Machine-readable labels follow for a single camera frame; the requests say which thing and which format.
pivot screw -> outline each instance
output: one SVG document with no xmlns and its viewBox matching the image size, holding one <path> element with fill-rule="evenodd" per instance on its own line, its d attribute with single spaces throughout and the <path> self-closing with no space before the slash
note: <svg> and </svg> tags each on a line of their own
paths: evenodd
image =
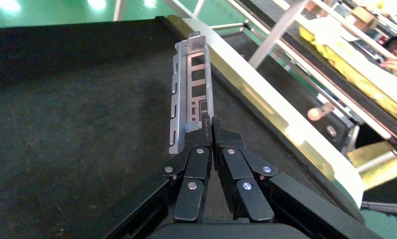
<svg viewBox="0 0 397 239">
<path fill-rule="evenodd" d="M 188 183 L 188 188 L 191 190 L 194 190 L 197 188 L 197 184 L 195 182 L 189 182 Z"/>
<path fill-rule="evenodd" d="M 270 173 L 271 172 L 271 168 L 270 167 L 263 167 L 263 171 L 266 173 Z"/>
<path fill-rule="evenodd" d="M 253 187 L 251 183 L 244 183 L 242 186 L 245 188 L 245 190 L 251 190 L 251 188 Z"/>
<path fill-rule="evenodd" d="M 173 168 L 170 167 L 170 166 L 167 166 L 167 167 L 164 168 L 164 171 L 165 171 L 166 173 L 170 173 L 170 172 L 173 171 Z"/>
</svg>

silver screw head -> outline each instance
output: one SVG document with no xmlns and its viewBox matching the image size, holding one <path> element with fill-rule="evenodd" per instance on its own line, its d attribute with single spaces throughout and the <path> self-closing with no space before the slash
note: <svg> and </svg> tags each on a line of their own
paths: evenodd
<svg viewBox="0 0 397 239">
<path fill-rule="evenodd" d="M 326 131 L 332 137 L 336 137 L 336 135 L 337 135 L 337 132 L 336 132 L 335 128 L 333 126 L 331 126 L 331 125 L 328 125 L 326 127 Z"/>
<path fill-rule="evenodd" d="M 194 190 L 197 188 L 197 184 L 195 182 L 189 182 L 188 183 L 188 188 L 191 190 Z"/>
<path fill-rule="evenodd" d="M 167 166 L 167 167 L 164 168 L 164 171 L 165 171 L 166 173 L 170 173 L 170 172 L 173 171 L 173 168 L 170 167 L 170 166 Z"/>
<path fill-rule="evenodd" d="M 271 168 L 270 167 L 263 167 L 263 171 L 266 173 L 270 173 L 271 172 Z"/>
<path fill-rule="evenodd" d="M 251 188 L 253 187 L 252 185 L 251 185 L 251 183 L 244 183 L 243 185 L 242 185 L 244 188 L 245 188 L 245 190 L 251 190 Z"/>
</svg>

yellow bag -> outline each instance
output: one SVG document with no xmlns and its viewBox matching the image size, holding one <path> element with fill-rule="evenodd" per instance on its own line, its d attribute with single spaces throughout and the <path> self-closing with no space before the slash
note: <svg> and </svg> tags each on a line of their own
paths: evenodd
<svg viewBox="0 0 397 239">
<path fill-rule="evenodd" d="M 335 67 L 349 82 L 360 89 L 364 94 L 366 94 L 370 99 L 376 102 L 389 114 L 397 118 L 397 104 L 392 101 L 387 95 L 382 93 L 376 86 L 374 86 L 370 81 L 364 78 L 360 73 L 358 73 L 352 66 L 348 65 L 342 58 L 340 58 L 336 53 L 334 53 L 327 45 L 317 44 L 314 35 L 309 32 L 304 27 L 299 27 L 299 33 L 302 38 L 309 41 L 314 45 L 318 52 L 326 58 L 329 63 Z M 360 53 L 355 50 L 349 44 L 342 44 L 341 42 L 335 43 L 337 46 L 341 47 L 347 54 L 354 57 L 360 57 Z"/>
</svg>

black mat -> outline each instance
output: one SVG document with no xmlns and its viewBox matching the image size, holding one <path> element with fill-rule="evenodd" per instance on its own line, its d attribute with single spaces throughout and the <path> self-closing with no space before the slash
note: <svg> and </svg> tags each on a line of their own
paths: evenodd
<svg viewBox="0 0 397 239">
<path fill-rule="evenodd" d="M 270 0 L 238 0 L 238 2 L 253 12 L 270 28 L 274 27 L 276 22 L 285 12 Z M 303 11 L 303 14 L 305 14 L 307 18 L 311 17 L 306 10 Z M 397 135 L 397 119 L 349 83 L 329 64 L 329 62 L 315 49 L 313 45 L 311 45 L 311 43 L 304 40 L 299 35 L 299 24 L 296 21 L 290 25 L 287 32 L 283 35 L 283 38 L 313 65 L 317 66 L 317 68 L 330 78 L 340 89 L 346 92 L 352 99 L 355 99 L 362 108 L 376 116 L 382 124 Z"/>
<path fill-rule="evenodd" d="M 168 159 L 179 40 L 164 18 L 0 29 L 0 238 L 69 238 L 157 172 Z M 221 82 L 214 106 L 225 129 L 315 193 L 342 200 Z"/>
</svg>

metal rod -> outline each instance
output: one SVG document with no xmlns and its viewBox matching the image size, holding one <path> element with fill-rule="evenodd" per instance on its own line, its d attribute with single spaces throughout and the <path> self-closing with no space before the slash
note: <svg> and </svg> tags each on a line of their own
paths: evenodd
<svg viewBox="0 0 397 239">
<path fill-rule="evenodd" d="M 198 18 L 200 15 L 201 9 L 203 9 L 204 2 L 206 0 L 198 0 L 197 5 L 195 5 L 194 13 L 192 14 L 193 18 Z"/>
<path fill-rule="evenodd" d="M 386 152 L 386 153 L 380 155 L 379 157 L 374 158 L 374 159 L 370 160 L 369 162 L 359 166 L 357 168 L 357 171 L 358 171 L 358 173 L 362 173 L 364 171 L 367 171 L 370 168 L 374 168 L 376 166 L 379 166 L 380 164 L 384 164 L 396 157 L 397 157 L 397 153 L 394 150 Z"/>
<path fill-rule="evenodd" d="M 122 21 L 124 18 L 124 10 L 127 1 L 126 0 L 116 0 L 115 12 L 113 14 L 113 21 Z"/>
<path fill-rule="evenodd" d="M 246 11 L 241 5 L 239 5 L 234 0 L 227 0 L 239 13 L 241 13 L 244 17 L 250 20 L 252 24 L 254 24 L 257 28 L 259 28 L 264 34 L 269 34 L 270 31 L 261 24 L 255 17 L 253 17 L 248 11 Z M 359 117 L 361 117 L 371 128 L 373 128 L 382 138 L 389 139 L 391 134 L 385 130 L 378 122 L 376 122 L 373 116 L 368 115 L 364 110 L 361 109 L 359 105 L 353 102 L 348 96 L 338 90 L 333 84 L 324 76 L 319 69 L 315 69 L 311 63 L 299 56 L 299 53 L 295 52 L 295 50 L 289 48 L 284 42 L 283 39 L 277 41 L 278 46 L 285 51 L 288 55 L 290 55 L 298 64 L 300 64 L 306 71 L 308 71 L 312 76 L 314 76 L 317 81 L 319 81 L 322 85 L 324 85 L 332 94 L 336 95 L 340 100 L 343 101 L 352 111 L 354 111 Z"/>
<path fill-rule="evenodd" d="M 211 26 L 210 28 L 213 30 L 222 30 L 222 29 L 230 29 L 230 28 L 238 28 L 238 27 L 244 27 L 245 23 L 239 22 L 239 23 L 230 23 L 230 24 L 223 24 L 223 25 L 215 25 Z"/>
<path fill-rule="evenodd" d="M 393 57 L 392 53 L 388 52 L 386 49 L 384 49 L 382 46 L 380 46 L 376 41 L 374 41 L 369 36 L 367 36 L 365 33 L 363 33 L 361 30 L 359 30 L 356 26 L 350 24 L 345 18 L 343 18 L 339 13 L 335 12 L 327 4 L 325 4 L 321 0 L 313 0 L 313 2 L 317 5 L 319 5 L 319 7 L 321 7 L 328 14 L 330 14 L 332 17 L 334 17 L 336 20 L 338 20 L 341 24 L 343 24 L 347 28 L 349 28 L 353 33 L 357 34 L 362 40 L 364 40 L 372 48 L 374 48 L 376 51 L 380 52 L 380 54 L 382 54 L 383 56 L 388 57 L 388 58 Z"/>
<path fill-rule="evenodd" d="M 259 65 L 266 58 L 267 54 L 274 47 L 277 40 L 285 33 L 289 25 L 295 20 L 297 15 L 301 15 L 302 10 L 305 8 L 309 0 L 300 0 L 296 2 L 291 7 L 289 7 L 286 12 L 282 15 L 276 25 L 271 29 L 270 34 L 267 35 L 262 44 L 257 48 L 254 54 L 251 56 L 248 63 L 257 69 Z"/>
<path fill-rule="evenodd" d="M 397 204 L 395 203 L 377 203 L 377 202 L 362 202 L 361 209 L 370 209 L 383 213 L 396 213 L 397 214 Z"/>
</svg>

